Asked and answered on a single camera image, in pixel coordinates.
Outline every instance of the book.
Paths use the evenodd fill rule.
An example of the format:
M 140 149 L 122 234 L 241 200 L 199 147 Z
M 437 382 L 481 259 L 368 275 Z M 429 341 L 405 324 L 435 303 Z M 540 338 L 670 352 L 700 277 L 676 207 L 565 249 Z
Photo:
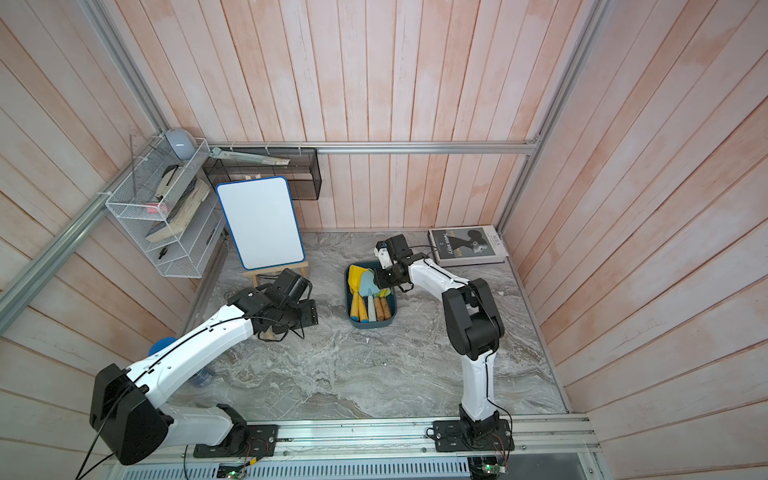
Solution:
M 441 266 L 501 263 L 507 257 L 502 238 L 492 225 L 432 228 L 429 242 Z
M 158 202 L 163 200 L 165 194 L 170 190 L 174 180 L 181 174 L 180 165 L 171 165 L 163 172 L 163 177 L 160 179 L 160 185 L 157 186 L 157 191 L 154 193 L 154 199 Z
M 155 223 L 147 232 L 146 239 L 149 242 L 159 242 L 173 235 L 181 235 L 192 221 L 197 208 L 203 203 L 210 193 L 210 187 L 196 177 L 184 189 L 184 193 L 176 202 L 173 210 L 168 214 L 164 222 Z

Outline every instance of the white wire shelf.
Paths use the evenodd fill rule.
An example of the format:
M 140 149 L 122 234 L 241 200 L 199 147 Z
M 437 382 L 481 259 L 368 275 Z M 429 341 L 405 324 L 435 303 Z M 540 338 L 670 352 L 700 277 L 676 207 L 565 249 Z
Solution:
M 197 172 L 208 158 L 210 149 L 205 139 L 198 138 L 196 141 L 199 147 L 194 156 L 188 161 L 181 161 L 165 136 L 155 138 L 150 152 L 141 158 L 107 201 L 110 212 L 163 276 L 201 278 L 215 240 L 225 224 L 218 197 L 211 189 L 184 231 L 175 231 L 155 242 L 147 240 L 150 230 L 159 227 L 158 223 L 164 223 L 163 228 L 177 230 L 178 225 L 171 228 L 174 218 L 170 213 L 190 182 L 206 182 L 197 176 Z M 157 187 L 166 169 L 172 166 L 179 166 L 180 170 L 166 194 L 157 199 Z
M 150 153 L 139 161 L 134 170 L 125 177 L 111 195 L 107 207 L 117 218 L 134 220 L 166 221 L 176 206 L 187 185 L 210 154 L 208 142 L 196 138 L 200 146 L 188 161 L 181 161 L 174 154 L 165 137 L 158 139 Z M 160 201 L 155 198 L 157 187 L 168 167 L 180 165 L 168 192 Z

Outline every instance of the wire mesh basket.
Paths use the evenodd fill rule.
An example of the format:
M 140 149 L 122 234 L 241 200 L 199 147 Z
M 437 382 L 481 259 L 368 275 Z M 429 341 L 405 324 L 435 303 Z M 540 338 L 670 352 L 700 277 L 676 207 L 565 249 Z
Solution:
M 199 147 L 194 156 L 181 161 L 165 136 L 154 139 L 149 153 L 107 201 L 110 212 L 163 276 L 201 278 L 225 224 L 216 194 L 204 178 L 197 176 L 210 149 L 205 139 L 196 140 Z M 177 173 L 164 195 L 156 197 L 164 175 L 173 167 L 178 167 Z M 204 200 L 194 214 L 187 211 L 191 216 L 185 219 L 188 223 L 174 223 L 175 216 L 182 214 L 183 202 L 191 201 L 195 194 L 198 200 L 203 196 Z M 161 238 L 152 236 L 163 229 Z
M 292 200 L 317 200 L 320 196 L 323 179 L 314 148 L 232 147 L 224 150 L 287 158 L 290 162 L 288 165 L 260 165 L 241 160 L 209 158 L 204 172 L 214 187 L 252 178 L 285 177 Z

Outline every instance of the red wire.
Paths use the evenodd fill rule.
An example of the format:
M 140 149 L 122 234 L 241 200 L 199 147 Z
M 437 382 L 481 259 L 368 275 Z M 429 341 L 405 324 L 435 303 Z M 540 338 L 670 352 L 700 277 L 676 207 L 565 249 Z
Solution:
M 243 461 L 243 475 L 247 475 L 245 469 L 248 468 L 248 455 L 250 455 L 250 442 L 246 442 L 248 444 L 248 453 L 245 454 L 245 460 Z
M 507 463 L 507 454 L 506 454 L 506 452 L 504 450 L 504 442 L 502 442 L 502 440 L 498 437 L 498 435 L 493 434 L 493 436 L 496 437 L 496 439 L 498 440 L 499 446 L 502 447 L 502 458 L 504 459 L 504 466 L 508 467 L 509 464 Z
M 270 444 L 267 440 L 262 440 L 262 439 L 253 439 L 253 440 L 258 440 L 259 442 L 262 442 L 264 445 L 266 445 L 266 453 L 270 452 Z

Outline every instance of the pink wooden wall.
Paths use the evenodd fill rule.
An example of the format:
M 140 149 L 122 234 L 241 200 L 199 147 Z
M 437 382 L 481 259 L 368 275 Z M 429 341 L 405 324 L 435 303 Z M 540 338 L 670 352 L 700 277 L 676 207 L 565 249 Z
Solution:
M 77 0 L 0 2 L 0 290 L 130 161 L 132 128 L 153 134 Z M 195 288 L 102 221 L 0 339 L 0 476 L 73 478 L 94 376 L 174 335 Z
M 172 124 L 209 141 L 533 137 L 592 0 L 105 0 Z M 304 230 L 494 223 L 517 155 L 321 156 Z
M 616 478 L 768 478 L 766 25 L 616 2 L 505 231 Z

